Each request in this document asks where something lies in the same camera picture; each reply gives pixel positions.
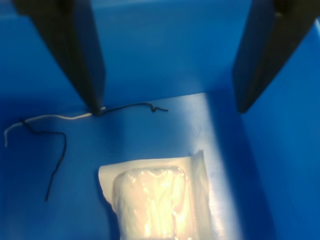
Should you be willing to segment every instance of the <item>cable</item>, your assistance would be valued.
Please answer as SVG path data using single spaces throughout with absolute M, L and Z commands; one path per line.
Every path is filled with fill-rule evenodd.
M 54 171 L 52 172 L 51 174 L 51 178 L 50 178 L 50 182 L 49 182 L 49 186 L 48 186 L 48 190 L 46 192 L 46 196 L 45 196 L 45 201 L 48 201 L 48 198 L 49 198 L 49 193 L 50 193 L 50 189 L 51 189 L 51 185 L 52 185 L 52 182 L 54 180 L 54 176 L 55 174 L 57 173 L 58 171 L 58 168 L 60 166 L 60 164 L 62 163 L 64 157 L 65 157 L 65 154 L 66 154 L 66 150 L 67 150 L 67 136 L 64 132 L 59 132 L 59 131 L 36 131 L 34 130 L 28 123 L 26 123 L 26 121 L 24 121 L 22 118 L 20 118 L 20 121 L 21 123 L 27 128 L 30 130 L 30 132 L 32 132 L 33 134 L 35 135 L 41 135 L 41 134 L 55 134 L 55 135 L 62 135 L 64 137 L 64 146 L 63 146 L 63 151 L 62 151 L 62 155 L 54 169 Z
M 82 114 L 79 116 L 61 116 L 61 115 L 57 115 L 57 114 L 45 114 L 45 115 L 40 115 L 40 116 L 35 116 L 35 117 L 31 117 L 28 119 L 25 119 L 24 122 L 26 123 L 30 123 L 33 122 L 35 120 L 39 120 L 39 119 L 44 119 L 44 118 L 59 118 L 59 119 L 64 119 L 64 120 L 76 120 L 76 119 L 81 119 L 81 118 L 86 118 L 92 116 L 91 112 L 88 112 L 86 114 Z M 7 129 L 4 130 L 3 132 L 3 136 L 4 136 L 4 147 L 7 148 L 8 147 L 8 132 L 16 127 L 22 126 L 23 123 L 21 121 L 12 124 L 10 127 L 8 127 Z
M 151 112 L 153 112 L 153 113 L 154 113 L 155 111 L 157 111 L 157 110 L 164 111 L 164 112 L 168 112 L 168 111 L 169 111 L 168 109 L 164 109 L 164 108 L 161 108 L 161 107 L 157 107 L 157 106 L 154 107 L 151 103 L 143 102 L 143 103 L 129 104 L 129 105 L 125 105 L 125 106 L 121 106 L 121 107 L 117 107 L 117 108 L 105 110 L 104 112 L 102 112 L 102 113 L 100 114 L 100 116 L 103 116 L 103 115 L 105 115 L 105 114 L 108 114 L 108 113 L 111 113 L 111 112 L 114 112 L 114 111 L 118 111 L 118 110 L 121 110 L 121 109 L 129 108 L 129 107 L 134 107 L 134 106 L 142 106 L 142 105 L 151 107 Z
M 125 106 L 121 106 L 121 107 L 117 107 L 117 108 L 112 108 L 112 109 L 109 109 L 109 110 L 105 110 L 106 108 L 102 107 L 101 110 L 105 110 L 105 111 L 103 111 L 99 115 L 99 117 L 101 117 L 101 116 L 103 116 L 105 114 L 114 112 L 114 111 L 122 110 L 122 109 L 129 108 L 129 107 L 134 107 L 134 106 L 143 106 L 143 105 L 151 107 L 151 112 L 153 112 L 153 113 L 155 111 L 157 111 L 157 110 L 164 111 L 164 112 L 168 112 L 169 111 L 167 109 L 160 108 L 160 107 L 157 107 L 157 106 L 154 107 L 151 103 L 143 102 L 143 103 L 129 104 L 129 105 L 125 105 Z M 51 185 L 52 185 L 53 180 L 54 180 L 54 176 L 57 173 L 57 171 L 59 169 L 59 166 L 60 166 L 60 164 L 62 163 L 62 161 L 63 161 L 63 159 L 65 157 L 66 150 L 67 150 L 67 136 L 66 136 L 66 134 L 64 132 L 59 132 L 59 131 L 36 131 L 27 122 L 32 122 L 32 121 L 35 121 L 35 120 L 39 120 L 39 119 L 42 119 L 42 118 L 48 118 L 48 117 L 55 117 L 55 118 L 60 118 L 60 119 L 65 119 L 65 120 L 76 120 L 76 119 L 80 119 L 80 118 L 89 117 L 91 115 L 92 115 L 92 113 L 89 112 L 89 113 L 86 113 L 86 114 L 83 114 L 83 115 L 79 115 L 79 116 L 74 116 L 74 117 L 61 116 L 61 115 L 56 115 L 56 114 L 46 114 L 46 115 L 31 117 L 31 118 L 28 118 L 26 120 L 23 120 L 22 118 L 20 118 L 20 122 L 12 124 L 6 130 L 4 130 L 3 134 L 4 134 L 4 142 L 5 142 L 4 145 L 5 145 L 5 147 L 8 146 L 8 140 L 7 140 L 8 132 L 10 130 L 12 130 L 13 128 L 18 127 L 18 126 L 22 126 L 22 125 L 25 126 L 26 128 L 28 128 L 29 131 L 32 132 L 35 135 L 42 135 L 42 134 L 63 135 L 63 137 L 64 137 L 64 146 L 63 146 L 62 155 L 61 155 L 61 157 L 60 157 L 60 159 L 59 159 L 54 171 L 51 174 L 49 186 L 48 186 L 48 189 L 47 189 L 47 192 L 46 192 L 46 196 L 45 196 L 45 202 L 48 201 Z

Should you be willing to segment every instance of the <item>blue plastic container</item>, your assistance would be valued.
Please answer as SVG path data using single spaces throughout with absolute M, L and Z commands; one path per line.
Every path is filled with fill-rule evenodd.
M 100 118 L 47 118 L 0 138 L 0 239 L 119 239 L 102 197 L 102 165 L 185 157 L 204 150 L 219 240 L 318 240 L 320 223 L 320 24 L 243 115 L 231 69 L 249 0 L 93 0 L 107 69 L 107 107 L 150 102 Z M 0 2 L 2 130 L 86 106 L 27 17 Z

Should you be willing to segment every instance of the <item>white packet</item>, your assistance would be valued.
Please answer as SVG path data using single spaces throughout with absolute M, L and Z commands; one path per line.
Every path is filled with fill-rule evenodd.
M 214 240 L 203 152 L 102 166 L 121 240 Z

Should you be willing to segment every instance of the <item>black string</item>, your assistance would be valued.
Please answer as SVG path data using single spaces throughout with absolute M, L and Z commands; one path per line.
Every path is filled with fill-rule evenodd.
M 125 108 L 129 108 L 129 107 L 134 107 L 134 106 L 141 106 L 141 105 L 145 105 L 145 106 L 149 106 L 151 108 L 151 112 L 155 112 L 157 110 L 160 110 L 160 111 L 164 111 L 164 112 L 168 112 L 169 110 L 168 109 L 163 109 L 163 108 L 160 108 L 160 107 L 154 107 L 151 103 L 147 103 L 147 102 L 143 102 L 143 103 L 135 103 L 135 104 L 129 104 L 129 105 L 125 105 L 125 106 L 121 106 L 121 107 L 117 107 L 117 108 L 112 108 L 112 109 L 109 109 L 109 110 L 105 110 L 103 111 L 100 116 L 103 116 L 105 114 L 108 114 L 108 113 L 111 113 L 111 112 L 114 112 L 114 111 L 118 111 L 118 110 L 121 110 L 121 109 L 125 109 Z
M 45 201 L 48 201 L 48 198 L 49 198 L 49 193 L 50 193 L 50 189 L 51 189 L 51 185 L 52 185 L 52 182 L 54 180 L 54 176 L 55 174 L 57 173 L 58 171 L 58 168 L 60 166 L 60 164 L 62 163 L 64 157 L 65 157 L 65 154 L 66 154 L 66 150 L 67 150 L 67 136 L 64 132 L 59 132 L 59 131 L 36 131 L 34 130 L 28 123 L 26 123 L 22 118 L 20 118 L 20 121 L 23 123 L 23 125 L 26 126 L 27 129 L 30 130 L 30 132 L 32 132 L 33 134 L 36 134 L 36 135 L 41 135 L 41 134 L 55 134 L 55 135 L 62 135 L 63 138 L 64 138 L 64 146 L 63 146 L 63 151 L 62 151 L 62 155 L 57 163 L 57 165 L 55 166 L 55 170 L 52 172 L 51 174 L 51 179 L 50 179 L 50 183 L 49 183 L 49 186 L 48 186 L 48 190 L 46 192 L 46 196 L 45 196 Z
M 151 103 L 147 103 L 147 102 L 143 102 L 143 103 L 135 103 L 135 104 L 129 104 L 129 105 L 125 105 L 125 106 L 121 106 L 121 107 L 117 107 L 117 108 L 112 108 L 112 109 L 109 109 L 109 110 L 105 110 L 103 111 L 100 115 L 100 116 L 103 116 L 105 114 L 108 114 L 108 113 L 111 113 L 111 112 L 114 112 L 114 111 L 118 111 L 118 110 L 121 110 L 121 109 L 125 109 L 125 108 L 129 108 L 129 107 L 133 107 L 133 106 L 142 106 L 142 105 L 145 105 L 145 106 L 149 106 L 151 107 L 151 112 L 155 112 L 157 110 L 160 110 L 160 111 L 164 111 L 164 112 L 168 112 L 169 110 L 168 109 L 163 109 L 163 108 L 160 108 L 160 107 L 154 107 Z M 20 118 L 20 121 L 23 123 L 23 125 L 30 130 L 30 132 L 32 132 L 33 134 L 35 135 L 41 135 L 41 134 L 54 134 L 54 135 L 63 135 L 63 138 L 64 138 L 64 146 L 63 146 L 63 151 L 62 151 L 62 155 L 54 169 L 54 171 L 52 172 L 51 174 L 51 179 L 50 179 L 50 182 L 49 182 L 49 186 L 48 186 L 48 190 L 46 192 L 46 196 L 45 196 L 45 202 L 48 201 L 48 198 L 49 198 L 49 193 L 50 193 L 50 189 L 51 189 L 51 185 L 52 185 L 52 182 L 54 180 L 54 176 L 55 174 L 57 173 L 58 171 L 58 168 L 60 166 L 60 164 L 62 163 L 64 157 L 65 157 L 65 154 L 66 154 L 66 150 L 67 150 L 67 136 L 64 132 L 59 132 L 59 131 L 36 131 L 34 130 L 28 123 L 26 123 L 26 121 L 24 121 L 22 118 Z

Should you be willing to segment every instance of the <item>white cord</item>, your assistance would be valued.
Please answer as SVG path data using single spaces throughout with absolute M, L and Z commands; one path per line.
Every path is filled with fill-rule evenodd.
M 79 115 L 79 116 L 61 116 L 61 115 L 57 115 L 57 114 L 46 114 L 46 115 L 41 115 L 41 116 L 35 116 L 35 117 L 31 117 L 31 118 L 28 118 L 26 120 L 24 120 L 26 123 L 29 123 L 29 122 L 33 122 L 33 121 L 36 121 L 36 120 L 39 120 L 39 119 L 44 119 L 44 118 L 59 118 L 59 119 L 64 119 L 64 120 L 76 120 L 76 119 L 82 119 L 82 118 L 86 118 L 86 117 L 89 117 L 91 116 L 92 113 L 88 112 L 86 114 L 82 114 L 82 115 Z M 4 147 L 8 147 L 8 132 L 18 126 L 22 126 L 23 123 L 22 122 L 16 122 L 14 124 L 12 124 L 10 127 L 8 127 L 6 130 L 4 130 L 3 132 L 3 135 L 4 135 Z

